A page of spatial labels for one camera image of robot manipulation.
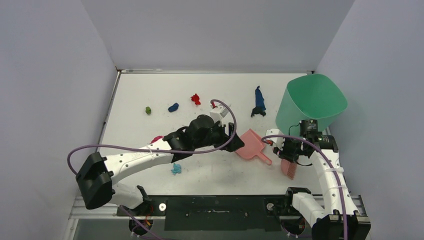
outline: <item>white table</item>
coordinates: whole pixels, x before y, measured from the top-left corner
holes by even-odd
[[[275,118],[287,83],[305,74],[287,73],[123,73],[120,76],[113,104],[103,133],[103,144],[140,148],[158,136],[167,135],[194,120],[209,115],[210,99],[231,103],[241,136],[249,128],[263,136],[276,128]],[[255,89],[260,86],[265,98],[266,116],[250,117],[255,107]],[[196,106],[190,97],[200,96]],[[179,103],[175,112],[168,107]],[[145,113],[145,107],[152,110]],[[225,118],[231,120],[230,114]],[[102,156],[121,150],[102,148]],[[294,180],[280,170],[280,159],[271,147],[264,153],[272,159],[267,166],[259,159],[246,161],[235,152],[215,151],[197,154],[177,163],[182,174],[172,175],[172,164],[143,170],[122,180],[141,185],[150,195],[276,195],[288,187],[306,187],[313,194],[322,194],[313,167],[298,166]]]

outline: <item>teal bucket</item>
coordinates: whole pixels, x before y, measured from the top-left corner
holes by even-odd
[[[275,123],[284,134],[301,120],[318,120],[318,131],[324,131],[346,108],[342,91],[325,75],[310,74],[291,80],[285,88]],[[290,128],[299,136],[299,127]]]

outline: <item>gray wall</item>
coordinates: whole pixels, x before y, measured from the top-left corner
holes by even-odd
[[[356,0],[317,72],[349,107],[330,126],[371,237],[423,239],[424,2]]]
[[[119,69],[315,70],[354,0],[82,0]]]
[[[3,0],[0,33],[0,236],[61,239],[117,73],[79,0]]]

